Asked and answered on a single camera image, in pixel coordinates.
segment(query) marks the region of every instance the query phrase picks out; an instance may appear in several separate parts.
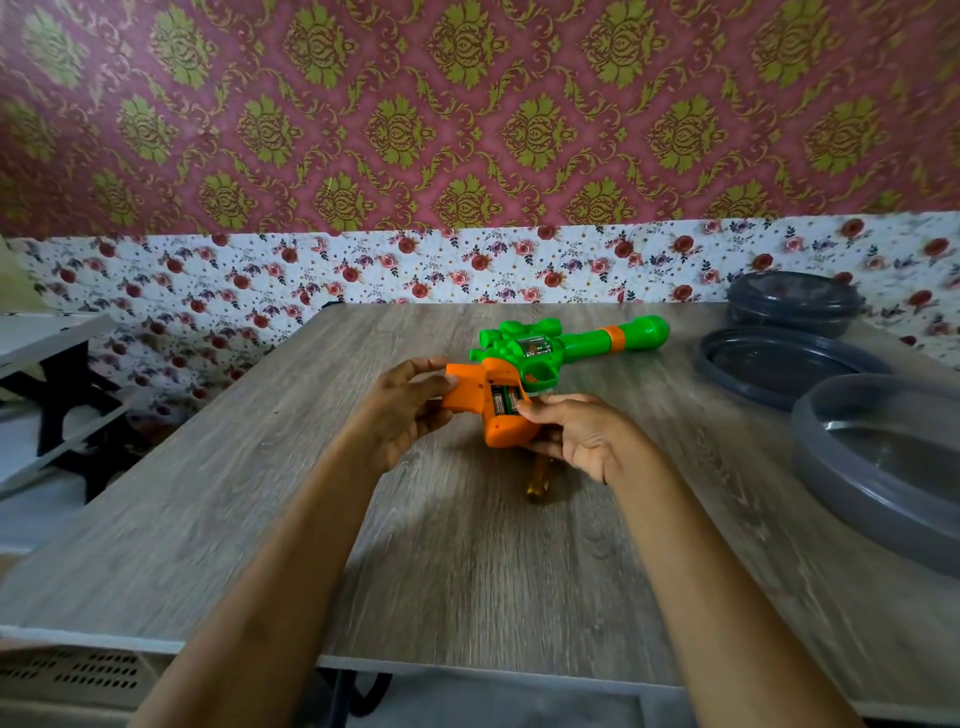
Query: white floral wallpaper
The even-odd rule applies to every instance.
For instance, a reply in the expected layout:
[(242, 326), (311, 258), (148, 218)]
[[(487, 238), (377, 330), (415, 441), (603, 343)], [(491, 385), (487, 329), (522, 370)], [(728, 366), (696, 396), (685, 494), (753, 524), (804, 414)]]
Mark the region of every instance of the white floral wallpaper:
[(8, 245), (55, 309), (113, 315), (93, 366), (151, 388), (141, 414), (164, 420), (212, 400), (330, 301), (723, 301), (753, 270), (856, 285), (870, 323), (960, 367), (960, 212)]

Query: plastic container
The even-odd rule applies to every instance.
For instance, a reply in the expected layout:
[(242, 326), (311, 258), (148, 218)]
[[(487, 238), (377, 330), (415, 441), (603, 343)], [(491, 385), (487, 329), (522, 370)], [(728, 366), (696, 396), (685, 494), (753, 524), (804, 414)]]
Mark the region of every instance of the plastic container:
[(960, 576), (960, 390), (839, 376), (797, 402), (790, 426), (797, 470), (836, 516)]
[(832, 376), (890, 374), (881, 359), (842, 341), (789, 328), (721, 328), (700, 340), (697, 371), (748, 400), (790, 411)]
[(809, 273), (748, 273), (727, 290), (727, 317), (735, 326), (773, 326), (835, 339), (860, 311), (856, 288)]

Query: person's right hand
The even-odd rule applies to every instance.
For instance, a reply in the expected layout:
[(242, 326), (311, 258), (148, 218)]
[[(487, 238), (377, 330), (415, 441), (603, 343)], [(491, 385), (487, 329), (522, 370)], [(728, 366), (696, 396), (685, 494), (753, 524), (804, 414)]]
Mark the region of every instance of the person's right hand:
[(526, 448), (561, 458), (607, 485), (621, 475), (628, 456), (653, 447), (633, 420), (594, 395), (546, 395), (521, 401), (517, 409), (545, 425)]

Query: person's left hand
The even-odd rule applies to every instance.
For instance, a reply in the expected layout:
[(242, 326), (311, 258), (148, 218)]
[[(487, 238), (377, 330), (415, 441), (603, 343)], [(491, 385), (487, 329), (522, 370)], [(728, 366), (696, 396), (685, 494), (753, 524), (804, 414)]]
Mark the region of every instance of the person's left hand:
[(457, 383), (456, 376), (415, 376), (439, 372), (446, 356), (407, 359), (384, 372), (350, 417), (344, 430), (360, 439), (372, 438), (372, 464), (381, 473), (392, 470), (400, 457), (424, 435), (440, 429), (453, 417), (440, 400)]

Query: gold damask pattern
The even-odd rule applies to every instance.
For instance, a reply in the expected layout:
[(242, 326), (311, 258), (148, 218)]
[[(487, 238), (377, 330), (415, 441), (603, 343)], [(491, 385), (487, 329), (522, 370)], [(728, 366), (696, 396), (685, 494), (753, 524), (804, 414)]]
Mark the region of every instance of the gold damask pattern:
[(40, 0), (0, 28), (6, 234), (960, 206), (946, 0)]

